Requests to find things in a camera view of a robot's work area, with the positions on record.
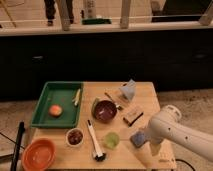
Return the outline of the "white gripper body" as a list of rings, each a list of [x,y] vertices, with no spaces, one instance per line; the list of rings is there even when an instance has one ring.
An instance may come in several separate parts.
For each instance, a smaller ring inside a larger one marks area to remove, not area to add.
[[[145,135],[145,140],[149,142],[149,147],[151,150],[151,154],[156,156],[159,154],[161,149],[161,144],[163,142],[162,138],[154,137],[149,134]]]

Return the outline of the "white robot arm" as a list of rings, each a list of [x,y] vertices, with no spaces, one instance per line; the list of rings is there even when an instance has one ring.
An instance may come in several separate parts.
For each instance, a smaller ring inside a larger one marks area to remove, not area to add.
[[[181,125],[181,117],[177,107],[162,107],[150,118],[145,128],[146,139],[155,145],[168,139],[213,162],[213,135]]]

